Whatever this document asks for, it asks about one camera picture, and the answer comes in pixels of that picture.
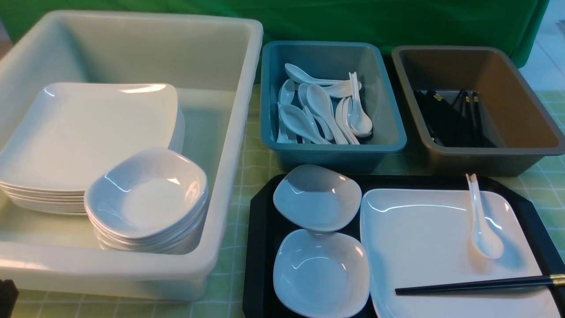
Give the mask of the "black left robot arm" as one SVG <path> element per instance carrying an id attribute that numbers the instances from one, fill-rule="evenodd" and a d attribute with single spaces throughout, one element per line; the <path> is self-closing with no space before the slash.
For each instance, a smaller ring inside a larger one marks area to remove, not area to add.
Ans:
<path id="1" fill-rule="evenodd" d="M 19 290 L 13 280 L 0 280 L 0 317 L 10 318 L 14 310 Z"/>

